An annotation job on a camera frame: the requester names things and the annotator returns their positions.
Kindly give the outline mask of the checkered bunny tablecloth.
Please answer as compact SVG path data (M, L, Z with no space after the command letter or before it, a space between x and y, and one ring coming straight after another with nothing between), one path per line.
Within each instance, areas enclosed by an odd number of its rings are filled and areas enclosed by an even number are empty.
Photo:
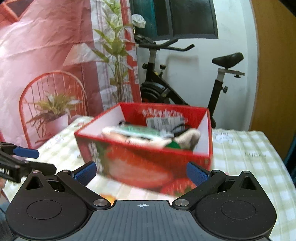
M39 162L52 163L58 171L74 170L83 159L74 132L92 120L82 116L39 148ZM295 186L280 156L264 133L214 129L212 169L228 175L249 170L276 209L271 240L295 240Z

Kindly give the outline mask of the dark window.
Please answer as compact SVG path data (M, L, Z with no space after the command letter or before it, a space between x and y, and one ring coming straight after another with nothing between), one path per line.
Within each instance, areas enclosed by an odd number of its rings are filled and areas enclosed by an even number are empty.
M146 21L137 34L154 41L179 39L218 39L214 4L210 0L133 0L132 14Z

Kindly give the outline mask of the black and grey cloth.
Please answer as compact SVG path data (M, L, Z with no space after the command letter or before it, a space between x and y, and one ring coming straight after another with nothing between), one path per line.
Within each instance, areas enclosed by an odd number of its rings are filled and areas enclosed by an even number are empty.
M175 126L170 132L173 133L175 137L177 137L189 130L190 128L191 127L187 124L179 124Z

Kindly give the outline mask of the green cloth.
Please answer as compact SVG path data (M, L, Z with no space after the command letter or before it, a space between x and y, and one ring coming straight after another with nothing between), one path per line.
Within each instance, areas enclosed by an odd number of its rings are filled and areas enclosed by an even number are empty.
M171 141L165 147L166 148L171 148L171 149L181 149L180 145L177 142L175 142L175 141Z

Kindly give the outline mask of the red printed backdrop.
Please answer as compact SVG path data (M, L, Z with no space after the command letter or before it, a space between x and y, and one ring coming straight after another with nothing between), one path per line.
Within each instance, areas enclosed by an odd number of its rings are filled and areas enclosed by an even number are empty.
M129 1L1 1L1 139L38 148L140 102Z

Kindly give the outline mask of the red cardboard box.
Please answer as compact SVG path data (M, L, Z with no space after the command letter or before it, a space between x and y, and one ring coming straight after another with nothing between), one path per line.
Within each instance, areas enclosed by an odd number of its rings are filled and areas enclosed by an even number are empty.
M122 122L171 131L187 124L200 131L192 151L133 146L102 137L102 129ZM165 194L180 194L169 186L186 179L187 163L209 169L212 162L212 129L208 109L188 105L119 103L99 114L74 133L84 162L96 163L98 174L125 185Z

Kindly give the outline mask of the white plastic bag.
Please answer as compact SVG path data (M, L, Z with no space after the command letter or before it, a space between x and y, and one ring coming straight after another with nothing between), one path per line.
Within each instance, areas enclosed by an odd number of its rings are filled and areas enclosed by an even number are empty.
M132 24L137 28L145 28L146 21L142 15L133 14L132 15Z

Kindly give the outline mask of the wooden door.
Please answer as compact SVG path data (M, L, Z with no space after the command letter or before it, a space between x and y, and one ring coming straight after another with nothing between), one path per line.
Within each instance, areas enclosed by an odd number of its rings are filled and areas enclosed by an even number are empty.
M284 159L295 134L295 16L280 1L252 1L258 78L251 130L262 131Z

